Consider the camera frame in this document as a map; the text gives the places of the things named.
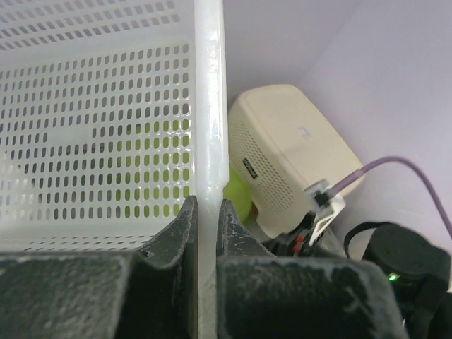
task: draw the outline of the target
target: white wall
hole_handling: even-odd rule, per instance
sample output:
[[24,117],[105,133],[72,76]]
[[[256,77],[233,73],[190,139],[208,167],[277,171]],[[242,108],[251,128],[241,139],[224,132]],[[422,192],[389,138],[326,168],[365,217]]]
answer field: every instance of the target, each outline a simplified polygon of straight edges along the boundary
[[[417,162],[452,216],[452,1],[363,1],[299,87],[362,162],[382,155]],[[452,251],[410,170],[376,169],[359,194],[339,234],[365,220],[393,220]]]
[[297,85],[361,0],[225,0],[227,94]]

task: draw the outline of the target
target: green led light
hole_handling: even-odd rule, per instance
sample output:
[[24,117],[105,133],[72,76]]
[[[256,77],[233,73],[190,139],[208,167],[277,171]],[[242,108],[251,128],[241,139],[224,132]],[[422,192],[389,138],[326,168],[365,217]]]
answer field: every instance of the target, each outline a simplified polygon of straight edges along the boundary
[[390,275],[388,275],[388,279],[389,281],[396,281],[400,276],[398,274],[395,273],[391,273]]

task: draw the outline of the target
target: beige speaker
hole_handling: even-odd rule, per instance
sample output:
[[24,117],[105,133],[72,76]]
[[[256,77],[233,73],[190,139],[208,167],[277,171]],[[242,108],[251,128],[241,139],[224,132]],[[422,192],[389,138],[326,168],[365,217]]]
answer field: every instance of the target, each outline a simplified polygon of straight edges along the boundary
[[313,208],[304,193],[308,186],[322,179],[335,184],[362,166],[291,85],[256,88],[238,97],[229,113],[229,152],[233,168],[251,189],[256,221],[271,238],[296,228]]

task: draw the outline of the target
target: perforated basket wall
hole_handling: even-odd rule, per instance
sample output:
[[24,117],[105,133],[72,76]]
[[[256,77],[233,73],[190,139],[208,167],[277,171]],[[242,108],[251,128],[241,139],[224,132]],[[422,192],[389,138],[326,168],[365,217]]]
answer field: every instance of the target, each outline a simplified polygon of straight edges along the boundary
[[0,249],[138,246],[194,193],[186,0],[0,2]]

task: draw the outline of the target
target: black plastic part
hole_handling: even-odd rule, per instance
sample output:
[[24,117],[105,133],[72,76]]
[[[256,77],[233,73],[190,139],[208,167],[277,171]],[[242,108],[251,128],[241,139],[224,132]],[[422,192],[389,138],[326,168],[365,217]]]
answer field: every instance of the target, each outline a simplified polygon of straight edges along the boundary
[[300,224],[289,233],[282,233],[263,245],[276,256],[294,256],[294,246],[302,230],[310,230],[314,226],[315,213],[307,213]]
[[278,258],[223,201],[218,225],[218,337],[407,339],[391,287],[372,263]]
[[430,323],[429,338],[452,338],[452,295],[447,293]]
[[319,207],[328,206],[331,198],[332,196],[329,194],[328,191],[323,193],[317,191],[316,195],[314,196],[314,200],[316,201],[317,205],[319,205]]
[[418,233],[393,223],[372,234],[363,259],[376,263],[392,282],[412,339],[427,338],[429,325],[446,296],[451,257]]
[[136,252],[0,254],[0,338],[196,336],[196,198]]

